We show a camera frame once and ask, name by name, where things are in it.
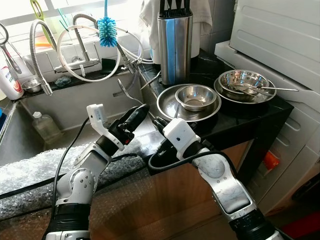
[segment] stainless steel sink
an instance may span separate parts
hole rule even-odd
[[[0,132],[0,166],[29,159],[46,150],[68,146],[83,121],[88,117],[86,110],[88,105],[103,104],[110,122],[128,109],[137,106],[136,101],[127,98],[124,94],[114,97],[114,93],[121,91],[117,78],[128,86],[133,77],[126,73],[102,82],[56,90],[52,96],[40,94],[15,102]],[[139,81],[134,83],[129,92],[135,98],[143,101]],[[54,119],[64,133],[60,140],[51,145],[45,144],[32,126],[32,114],[35,111],[49,114]],[[148,117],[135,131],[135,135],[141,136],[155,130]],[[87,124],[75,146],[96,141],[98,138],[99,135],[90,124]]]

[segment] red object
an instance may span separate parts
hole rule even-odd
[[[274,169],[279,164],[279,159],[276,158],[271,152],[267,152],[264,156],[263,163],[266,169]]]
[[[294,221],[282,227],[282,230],[293,239],[320,231],[320,211]]]

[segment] window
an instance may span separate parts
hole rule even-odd
[[[67,25],[72,25],[73,16],[77,13],[91,14],[99,19],[104,15],[104,0],[37,0],[44,15],[45,22],[49,25],[54,37],[58,39],[60,32],[64,29],[63,14]],[[117,26],[137,31],[137,19],[139,16],[142,0],[108,0],[108,16],[117,22]],[[29,31],[32,21],[36,19],[30,0],[10,0],[0,9],[0,23],[6,26],[9,33],[9,41],[14,44],[21,54],[29,52]],[[80,18],[78,24],[93,27],[93,23]],[[82,37],[95,36],[92,31],[81,29]],[[42,28],[36,29],[36,36],[43,37]],[[65,41],[75,39],[74,31],[65,35]]]

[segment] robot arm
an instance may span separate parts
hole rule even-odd
[[[117,150],[122,151],[134,138],[133,131],[146,118],[149,106],[130,109],[108,128],[104,127],[102,104],[88,106],[87,112],[91,126],[102,136],[77,157],[73,169],[58,181],[54,217],[43,240],[90,240],[89,215],[99,175]]]
[[[200,138],[180,118],[173,119],[164,129],[164,136],[177,149],[177,158],[209,152]],[[215,202],[227,218],[239,240],[283,240],[280,233],[265,219],[255,201],[240,181],[234,178],[224,154],[208,154],[195,158],[195,166],[209,184]]]

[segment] black countertop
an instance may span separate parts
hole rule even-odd
[[[145,82],[154,78],[159,70],[159,66],[152,64],[140,66],[140,73]],[[201,50],[198,58],[191,61],[189,83],[202,84],[213,89],[214,81],[219,75],[229,70],[232,68]],[[161,84],[161,75],[150,84],[150,88],[155,96],[166,89]],[[239,171],[240,179],[246,184],[293,108],[279,96],[254,105],[235,103],[222,98],[222,105],[217,114],[193,123],[192,127],[197,135],[207,139],[217,150],[254,140]]]

